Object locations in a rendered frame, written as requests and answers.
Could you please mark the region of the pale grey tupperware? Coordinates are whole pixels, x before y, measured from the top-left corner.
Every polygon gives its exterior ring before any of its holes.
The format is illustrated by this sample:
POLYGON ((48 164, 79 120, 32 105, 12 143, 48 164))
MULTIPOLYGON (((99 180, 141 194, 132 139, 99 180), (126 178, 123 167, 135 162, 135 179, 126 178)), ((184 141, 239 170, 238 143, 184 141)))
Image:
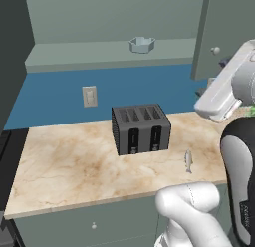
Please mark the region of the pale grey tupperware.
POLYGON ((129 42, 129 50, 132 53, 137 54, 148 54, 151 50, 154 49, 155 39, 154 38, 145 38, 145 37, 135 37, 129 42))

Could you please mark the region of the grey-green wall cabinet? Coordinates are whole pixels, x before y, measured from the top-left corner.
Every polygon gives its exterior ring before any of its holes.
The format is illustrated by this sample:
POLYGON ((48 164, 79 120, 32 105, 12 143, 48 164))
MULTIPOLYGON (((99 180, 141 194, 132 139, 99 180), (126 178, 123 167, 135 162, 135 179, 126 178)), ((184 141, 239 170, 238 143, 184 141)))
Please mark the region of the grey-green wall cabinet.
POLYGON ((190 64, 203 0, 27 0, 30 73, 190 64), (148 54, 135 37, 154 38, 148 54))

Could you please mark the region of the black hob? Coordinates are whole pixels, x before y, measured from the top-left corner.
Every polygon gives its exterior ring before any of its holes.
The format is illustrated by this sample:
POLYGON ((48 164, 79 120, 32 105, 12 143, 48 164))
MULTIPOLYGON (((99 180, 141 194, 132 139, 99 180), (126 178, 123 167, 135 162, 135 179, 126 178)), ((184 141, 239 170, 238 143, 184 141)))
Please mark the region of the black hob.
POLYGON ((0 211, 6 208, 28 131, 20 128, 0 134, 0 211))

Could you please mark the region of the beige wall switch plate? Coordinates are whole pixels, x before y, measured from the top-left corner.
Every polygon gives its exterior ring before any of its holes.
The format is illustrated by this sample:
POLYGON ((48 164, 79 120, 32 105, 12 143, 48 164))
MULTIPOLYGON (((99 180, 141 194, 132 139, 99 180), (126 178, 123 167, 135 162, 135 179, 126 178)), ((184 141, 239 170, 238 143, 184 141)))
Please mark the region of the beige wall switch plate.
POLYGON ((98 94, 96 86, 82 87, 84 107, 92 108, 98 105, 98 94))

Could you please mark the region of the grey-green cabinet door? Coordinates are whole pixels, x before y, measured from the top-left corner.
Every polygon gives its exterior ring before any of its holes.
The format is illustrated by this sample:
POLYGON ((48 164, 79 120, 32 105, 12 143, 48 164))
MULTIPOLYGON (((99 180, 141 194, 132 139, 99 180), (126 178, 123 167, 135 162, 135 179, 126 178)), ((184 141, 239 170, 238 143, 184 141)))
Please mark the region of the grey-green cabinet door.
POLYGON ((191 79, 216 76, 220 60, 231 57, 255 39, 255 0, 203 0, 193 56, 191 79), (213 55, 211 48, 219 47, 213 55))

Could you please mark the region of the dark blue object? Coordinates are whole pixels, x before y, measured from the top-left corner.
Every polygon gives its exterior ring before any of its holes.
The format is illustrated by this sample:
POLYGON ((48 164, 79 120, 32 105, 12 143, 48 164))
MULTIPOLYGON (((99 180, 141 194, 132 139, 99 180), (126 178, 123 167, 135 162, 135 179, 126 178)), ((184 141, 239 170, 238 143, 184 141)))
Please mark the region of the dark blue object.
POLYGON ((224 59, 220 60, 219 66, 221 68, 224 68, 228 64, 228 62, 231 60, 231 58, 232 57, 227 57, 227 58, 224 58, 224 59))

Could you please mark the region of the grey-green drawer front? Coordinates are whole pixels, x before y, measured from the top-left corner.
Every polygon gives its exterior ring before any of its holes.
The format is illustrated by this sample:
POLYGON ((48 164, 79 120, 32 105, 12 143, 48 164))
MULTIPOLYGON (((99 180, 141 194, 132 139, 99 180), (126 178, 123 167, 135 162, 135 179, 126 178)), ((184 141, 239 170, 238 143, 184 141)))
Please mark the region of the grey-green drawer front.
POLYGON ((153 247, 157 218, 152 196, 19 218, 15 224, 25 247, 153 247))

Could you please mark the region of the dark grey four-slot toaster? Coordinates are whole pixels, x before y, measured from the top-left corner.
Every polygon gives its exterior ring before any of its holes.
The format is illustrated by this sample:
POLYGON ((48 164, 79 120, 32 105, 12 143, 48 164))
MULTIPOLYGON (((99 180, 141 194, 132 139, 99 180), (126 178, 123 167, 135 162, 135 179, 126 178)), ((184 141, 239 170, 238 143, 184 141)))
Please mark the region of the dark grey four-slot toaster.
POLYGON ((112 108, 112 132, 118 155, 165 150, 171 122, 159 104, 112 108))

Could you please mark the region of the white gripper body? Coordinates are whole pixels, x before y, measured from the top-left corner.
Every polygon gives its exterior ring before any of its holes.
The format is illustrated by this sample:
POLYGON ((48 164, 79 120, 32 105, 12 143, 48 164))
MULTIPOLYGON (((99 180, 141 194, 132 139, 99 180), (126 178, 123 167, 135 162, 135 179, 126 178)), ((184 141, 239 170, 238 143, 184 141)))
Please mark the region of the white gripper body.
POLYGON ((222 122, 255 104, 255 40, 245 42, 195 103, 203 118, 222 122))

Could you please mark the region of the dark grey cabinet door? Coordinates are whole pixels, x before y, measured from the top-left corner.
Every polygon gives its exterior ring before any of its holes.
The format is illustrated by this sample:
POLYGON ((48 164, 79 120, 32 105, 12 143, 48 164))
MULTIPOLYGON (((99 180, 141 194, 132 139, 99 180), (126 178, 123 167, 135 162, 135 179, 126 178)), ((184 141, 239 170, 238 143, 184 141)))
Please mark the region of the dark grey cabinet door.
POLYGON ((0 0, 0 131, 25 81, 35 46, 27 0, 0 0))

